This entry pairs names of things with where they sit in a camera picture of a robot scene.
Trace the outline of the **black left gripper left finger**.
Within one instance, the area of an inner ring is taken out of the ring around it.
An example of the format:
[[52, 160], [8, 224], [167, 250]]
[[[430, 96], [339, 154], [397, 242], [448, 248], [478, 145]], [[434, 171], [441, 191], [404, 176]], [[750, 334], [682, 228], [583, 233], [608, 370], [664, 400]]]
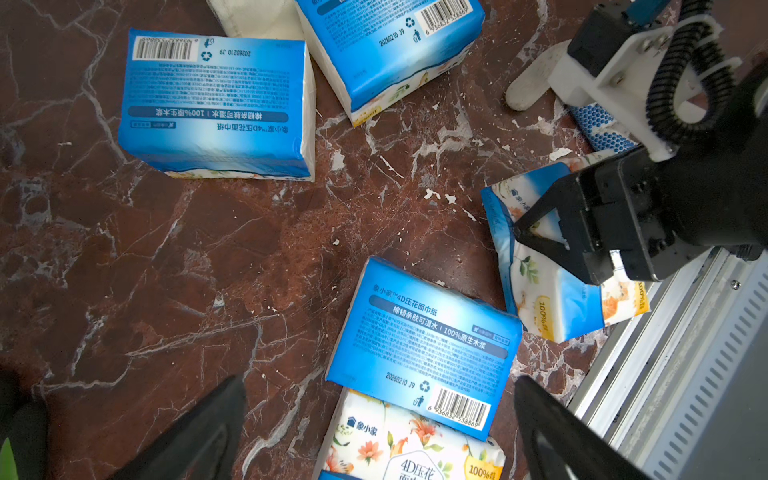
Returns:
[[232, 375], [112, 477], [231, 479], [245, 410], [243, 377]]

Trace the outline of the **orange floral tissue pack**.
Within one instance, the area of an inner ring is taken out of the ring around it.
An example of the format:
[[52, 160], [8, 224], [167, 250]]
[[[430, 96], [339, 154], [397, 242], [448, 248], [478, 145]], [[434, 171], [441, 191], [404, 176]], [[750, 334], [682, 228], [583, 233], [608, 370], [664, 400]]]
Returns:
[[628, 278], [617, 251], [611, 253], [613, 276], [595, 286], [514, 238], [514, 223], [556, 180], [606, 155], [601, 151], [563, 157], [482, 191], [507, 311], [519, 317], [527, 332], [553, 342], [562, 343], [650, 311], [645, 284]]

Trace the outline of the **blue tissue pack front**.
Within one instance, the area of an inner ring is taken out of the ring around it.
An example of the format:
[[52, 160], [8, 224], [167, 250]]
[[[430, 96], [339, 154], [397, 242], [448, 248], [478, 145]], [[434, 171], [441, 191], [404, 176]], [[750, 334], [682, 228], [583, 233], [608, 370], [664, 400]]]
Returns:
[[314, 479], [499, 479], [506, 455], [409, 410], [343, 389]]

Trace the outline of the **cream starry night canvas bag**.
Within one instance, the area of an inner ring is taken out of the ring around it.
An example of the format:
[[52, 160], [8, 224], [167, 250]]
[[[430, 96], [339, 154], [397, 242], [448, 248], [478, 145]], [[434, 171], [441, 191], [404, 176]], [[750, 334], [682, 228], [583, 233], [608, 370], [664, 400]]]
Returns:
[[303, 40], [293, 0], [207, 0], [229, 37]]

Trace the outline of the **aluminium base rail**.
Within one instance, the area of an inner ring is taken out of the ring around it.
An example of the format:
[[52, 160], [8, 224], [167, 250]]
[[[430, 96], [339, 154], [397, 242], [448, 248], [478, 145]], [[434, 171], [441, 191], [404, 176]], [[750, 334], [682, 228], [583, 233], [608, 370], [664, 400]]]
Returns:
[[652, 479], [732, 478], [767, 457], [767, 261], [714, 249], [650, 287], [570, 411]]

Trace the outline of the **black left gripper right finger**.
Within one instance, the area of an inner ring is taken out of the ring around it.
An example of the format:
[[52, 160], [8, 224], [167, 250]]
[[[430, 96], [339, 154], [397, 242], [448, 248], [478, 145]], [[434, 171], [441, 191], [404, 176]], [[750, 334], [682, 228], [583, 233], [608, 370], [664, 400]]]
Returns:
[[532, 479], [647, 477], [531, 377], [515, 381], [514, 406]]

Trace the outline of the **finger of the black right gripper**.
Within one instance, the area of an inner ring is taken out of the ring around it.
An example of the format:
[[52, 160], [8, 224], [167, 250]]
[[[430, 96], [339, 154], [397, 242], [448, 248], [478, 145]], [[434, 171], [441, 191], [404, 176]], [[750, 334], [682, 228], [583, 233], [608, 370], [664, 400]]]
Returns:
[[515, 239], [578, 279], [593, 279], [594, 245], [578, 174], [556, 180], [514, 223]]

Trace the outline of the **blue barcode tissue pack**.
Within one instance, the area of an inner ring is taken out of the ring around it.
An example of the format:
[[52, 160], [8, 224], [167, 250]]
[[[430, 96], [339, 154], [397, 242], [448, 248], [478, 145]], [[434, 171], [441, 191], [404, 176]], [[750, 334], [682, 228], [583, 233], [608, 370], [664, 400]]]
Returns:
[[131, 30], [120, 146], [173, 178], [315, 178], [316, 84], [300, 40]]

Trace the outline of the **green black work glove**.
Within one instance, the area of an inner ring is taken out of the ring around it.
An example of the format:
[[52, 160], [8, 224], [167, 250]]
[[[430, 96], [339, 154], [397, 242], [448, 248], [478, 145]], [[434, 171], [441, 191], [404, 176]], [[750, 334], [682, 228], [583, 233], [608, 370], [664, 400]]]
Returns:
[[48, 412], [24, 395], [15, 372], [1, 372], [1, 478], [44, 479]]

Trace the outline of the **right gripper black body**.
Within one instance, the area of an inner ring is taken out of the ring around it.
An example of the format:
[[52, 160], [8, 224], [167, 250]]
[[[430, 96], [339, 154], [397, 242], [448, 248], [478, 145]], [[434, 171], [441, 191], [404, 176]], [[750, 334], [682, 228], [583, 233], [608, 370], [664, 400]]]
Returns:
[[557, 182], [566, 242], [557, 262], [590, 284], [619, 253], [632, 280], [660, 281], [711, 247], [755, 261], [767, 248], [767, 157], [682, 156], [636, 150]]

